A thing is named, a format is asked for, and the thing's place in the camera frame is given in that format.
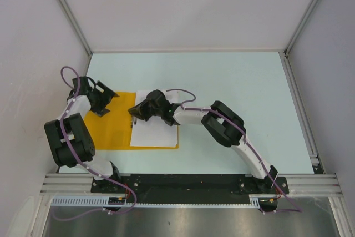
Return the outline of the orange plastic folder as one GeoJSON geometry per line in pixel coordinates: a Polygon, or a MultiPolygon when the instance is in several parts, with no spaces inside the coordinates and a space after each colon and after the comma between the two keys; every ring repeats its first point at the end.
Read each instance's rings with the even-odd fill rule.
{"type": "Polygon", "coordinates": [[[128,109],[135,104],[136,92],[119,92],[118,98],[113,98],[107,108],[110,112],[98,117],[92,112],[86,114],[84,122],[94,141],[96,150],[158,150],[137,149],[130,146],[132,128],[131,115],[128,109]]]}

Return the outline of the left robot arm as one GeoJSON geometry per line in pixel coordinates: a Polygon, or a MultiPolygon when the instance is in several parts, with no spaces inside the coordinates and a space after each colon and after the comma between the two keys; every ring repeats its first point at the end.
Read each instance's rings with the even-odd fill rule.
{"type": "Polygon", "coordinates": [[[111,161],[96,155],[94,140],[84,122],[88,113],[103,117],[117,93],[102,82],[81,76],[73,79],[64,112],[45,123],[44,130],[53,159],[59,167],[81,168],[93,177],[92,193],[117,193],[123,180],[111,161]]]}

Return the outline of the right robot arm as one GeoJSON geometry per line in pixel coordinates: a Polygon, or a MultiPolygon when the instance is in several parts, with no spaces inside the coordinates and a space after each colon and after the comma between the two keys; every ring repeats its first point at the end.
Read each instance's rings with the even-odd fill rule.
{"type": "Polygon", "coordinates": [[[129,114],[139,120],[148,121],[151,117],[159,117],[167,125],[202,125],[220,145],[232,148],[249,167],[262,193],[269,193],[276,186],[277,169],[262,158],[252,145],[245,128],[244,120],[226,104],[216,100],[209,107],[188,107],[187,103],[170,102],[160,90],[147,94],[146,98],[128,109],[129,114]]]}

